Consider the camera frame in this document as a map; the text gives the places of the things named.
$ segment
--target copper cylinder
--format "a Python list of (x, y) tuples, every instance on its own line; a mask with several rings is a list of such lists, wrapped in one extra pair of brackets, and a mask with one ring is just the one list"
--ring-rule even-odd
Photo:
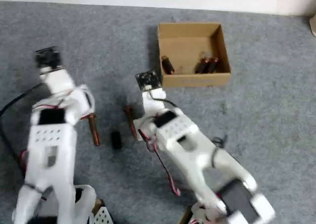
[(100, 139), (99, 139), (99, 133), (97, 130), (97, 127), (95, 125), (95, 113), (91, 113), (88, 116), (89, 126), (91, 130), (91, 134), (93, 137), (94, 145), (99, 146), (100, 145)]

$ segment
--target black cylinder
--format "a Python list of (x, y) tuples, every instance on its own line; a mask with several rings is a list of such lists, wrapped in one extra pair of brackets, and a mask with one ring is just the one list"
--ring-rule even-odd
[(169, 60), (169, 58), (167, 56), (162, 56), (161, 57), (162, 61), (162, 68), (164, 70), (164, 72), (168, 75), (174, 74), (174, 68)]

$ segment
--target copper pipe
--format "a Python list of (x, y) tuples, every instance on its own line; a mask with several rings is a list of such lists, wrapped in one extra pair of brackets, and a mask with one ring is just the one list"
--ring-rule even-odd
[(130, 106), (125, 107), (124, 112), (126, 114), (127, 121), (128, 121), (129, 127), (132, 131), (133, 137), (134, 137), (135, 141), (138, 141), (137, 132), (136, 132), (136, 129), (135, 129), (135, 126), (133, 123), (132, 107), (130, 107)]
[(95, 146), (99, 146), (100, 145), (100, 139), (99, 139), (99, 133), (97, 130), (97, 127), (95, 125), (95, 113), (91, 113), (88, 116), (88, 121), (89, 121), (89, 126), (90, 126), (90, 130), (91, 130), (91, 134), (93, 137), (93, 142)]

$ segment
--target wire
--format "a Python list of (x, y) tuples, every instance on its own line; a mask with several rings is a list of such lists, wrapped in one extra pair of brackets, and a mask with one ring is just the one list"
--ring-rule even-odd
[(30, 92), (32, 92), (34, 89), (42, 86), (43, 83), (39, 83), (36, 86), (33, 86), (32, 88), (28, 89), (26, 92), (20, 94), (18, 97), (14, 98), (13, 100), (11, 100), (8, 104), (5, 105), (5, 107), (0, 111), (0, 136), (4, 142), (5, 147), (8, 149), (8, 152), (10, 153), (10, 155), (12, 156), (12, 158), (15, 160), (15, 162), (18, 164), (19, 169), (21, 171), (21, 173), (24, 176), (24, 169), (21, 165), (21, 161), (20, 161), (20, 157), (19, 155), (17, 155), (12, 147), (11, 142), (9, 141), (9, 139), (7, 138), (7, 136), (5, 135), (5, 132), (3, 130), (3, 125), (2, 125), (2, 115), (6, 112), (6, 110), (8, 110), (8, 108), (10, 108), (12, 105), (14, 105), (16, 102), (18, 102), (20, 99), (24, 98), (25, 96), (27, 96)]
[(177, 107), (177, 105), (176, 105), (175, 103), (171, 102), (170, 100), (167, 100), (167, 99), (158, 99), (158, 98), (153, 98), (153, 95), (152, 95), (151, 90), (149, 91), (149, 94), (150, 94), (150, 96), (151, 96), (151, 98), (152, 98), (153, 100), (166, 102), (166, 103), (171, 104), (173, 107)]
[(176, 188), (174, 182), (173, 182), (173, 179), (172, 179), (172, 176), (169, 172), (169, 170), (167, 169), (166, 165), (164, 164), (164, 162), (162, 161), (162, 158), (160, 157), (159, 155), (159, 152), (158, 152), (158, 149), (157, 149), (157, 144), (154, 143), (154, 151), (156, 153), (156, 155), (158, 156), (158, 159), (160, 160), (164, 170), (166, 171), (167, 175), (168, 175), (168, 179), (169, 179), (169, 183), (170, 183), (170, 187), (171, 187), (171, 190), (172, 192), (176, 195), (176, 196), (180, 196), (181, 192), (178, 188)]
[[(146, 146), (147, 146), (147, 149), (152, 152), (150, 149), (149, 149), (149, 143), (148, 141), (150, 140), (149, 137), (147, 137), (140, 129), (138, 130), (139, 134), (142, 136), (143, 140), (146, 142)], [(158, 149), (157, 149), (157, 144), (154, 143), (153, 144), (153, 149), (154, 149), (154, 152), (156, 153), (156, 155), (158, 156), (158, 159), (160, 160), (164, 170), (166, 171), (167, 175), (168, 175), (168, 180), (169, 180), (169, 183), (170, 183), (170, 187), (171, 187), (171, 190), (172, 192), (176, 195), (176, 196), (180, 196), (181, 192), (178, 188), (176, 188), (175, 184), (174, 184), (174, 181), (172, 179), (172, 176), (169, 172), (169, 170), (167, 169), (166, 165), (164, 164), (162, 158), (160, 157), (160, 154), (158, 152)]]
[(226, 143), (228, 140), (228, 135), (225, 134), (224, 138), (220, 138), (220, 137), (213, 137), (213, 139), (211, 140), (212, 143), (215, 144), (215, 146), (219, 147), (219, 148), (224, 148)]

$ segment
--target red wire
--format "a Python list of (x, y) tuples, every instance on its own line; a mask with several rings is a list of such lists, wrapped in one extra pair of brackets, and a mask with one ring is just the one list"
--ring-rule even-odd
[(157, 145), (154, 143), (154, 151), (156, 153), (156, 155), (158, 156), (158, 159), (160, 160), (164, 170), (166, 171), (167, 175), (168, 175), (168, 180), (169, 180), (169, 183), (170, 183), (170, 187), (171, 187), (171, 190), (172, 192), (176, 195), (176, 196), (180, 196), (181, 192), (178, 188), (176, 188), (176, 186), (174, 185), (174, 182), (173, 182), (173, 179), (172, 179), (172, 176), (169, 172), (169, 170), (167, 169), (166, 165), (164, 164), (164, 162), (162, 161), (159, 153), (158, 153), (158, 149), (157, 149)]
[[(149, 138), (148, 138), (140, 129), (138, 130), (138, 132), (142, 135), (143, 138), (146, 139), (145, 142), (146, 142), (146, 144), (148, 144)], [(180, 196), (181, 192), (180, 192), (180, 190), (179, 190), (178, 188), (176, 188), (176, 186), (175, 186), (175, 184), (174, 184), (174, 181), (173, 181), (173, 179), (172, 179), (172, 176), (171, 176), (169, 170), (167, 169), (166, 165), (164, 164), (162, 158), (160, 157), (156, 143), (154, 143), (153, 147), (154, 147), (154, 151), (155, 151), (156, 155), (158, 156), (158, 159), (160, 160), (160, 162), (161, 162), (161, 164), (162, 164), (164, 170), (166, 171), (166, 173), (167, 173), (167, 175), (168, 175), (168, 180), (169, 180), (169, 183), (170, 183), (170, 187), (171, 187), (172, 192), (173, 192), (176, 196)]]
[(23, 168), (24, 172), (26, 172), (26, 164), (25, 164), (25, 161), (24, 161), (24, 154), (25, 154), (25, 152), (27, 152), (27, 149), (23, 150), (20, 153), (20, 162), (22, 164), (22, 168)]

